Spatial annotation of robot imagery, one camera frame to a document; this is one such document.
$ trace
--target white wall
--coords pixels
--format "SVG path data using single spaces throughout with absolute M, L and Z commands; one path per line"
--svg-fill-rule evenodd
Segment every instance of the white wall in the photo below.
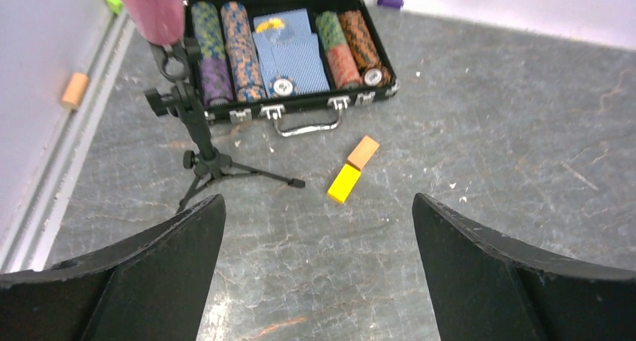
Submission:
M 636 49 L 635 0 L 404 0 L 404 10 Z
M 69 77 L 86 71 L 109 20 L 104 0 L 0 2 L 0 241 L 68 117 Z

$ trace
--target stack of poker chips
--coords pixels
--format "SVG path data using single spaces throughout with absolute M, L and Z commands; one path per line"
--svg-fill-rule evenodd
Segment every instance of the stack of poker chips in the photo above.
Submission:
M 356 60 L 353 59 L 351 49 L 347 44 L 347 38 L 344 36 L 338 15 L 333 11 L 321 13 L 316 18 L 316 28 L 336 88 L 351 89 L 362 85 Z
M 367 86 L 384 86 L 391 81 L 391 73 L 382 65 L 371 33 L 360 10 L 347 11 L 338 16 L 351 49 L 351 54 Z
M 194 36 L 199 42 L 203 106 L 213 107 L 234 100 L 230 69 L 227 67 L 221 22 L 216 7 L 206 1 L 192 5 Z
M 248 12 L 242 4 L 231 1 L 223 5 L 220 15 L 225 31 L 225 50 L 232 67 L 236 100 L 253 103 L 267 98 L 260 77 Z
M 329 91 L 318 36 L 306 9 L 254 18 L 254 43 L 267 96 L 286 97 Z

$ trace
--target pink object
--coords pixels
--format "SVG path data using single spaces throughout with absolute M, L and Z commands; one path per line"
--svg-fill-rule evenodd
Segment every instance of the pink object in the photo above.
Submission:
M 121 0 L 137 31 L 159 46 L 177 43 L 185 31 L 183 0 Z

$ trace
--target poker chip case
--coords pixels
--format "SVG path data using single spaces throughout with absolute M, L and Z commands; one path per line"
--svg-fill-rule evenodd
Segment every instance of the poker chip case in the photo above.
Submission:
M 331 130 L 346 109 L 400 88 L 363 0 L 185 0 L 190 66 L 211 124 L 273 120 L 282 136 Z M 335 119 L 281 129 L 284 115 L 331 109 Z

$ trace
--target case handle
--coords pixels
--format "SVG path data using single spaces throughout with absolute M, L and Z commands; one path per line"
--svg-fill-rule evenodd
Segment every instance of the case handle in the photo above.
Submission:
M 332 97 L 327 101 L 327 105 L 330 106 L 337 113 L 336 120 L 329 124 L 310 124 L 310 125 L 282 130 L 280 121 L 283 118 L 283 112 L 285 111 L 285 106 L 283 105 L 264 106 L 261 109 L 261 114 L 267 115 L 267 118 L 274 121 L 274 129 L 276 130 L 276 133 L 278 133 L 278 135 L 281 135 L 282 137 L 298 136 L 305 133 L 313 133 L 316 131 L 333 130 L 336 127 L 340 126 L 340 124 L 342 123 L 344 110 L 349 106 L 349 101 L 350 99 L 348 96 Z

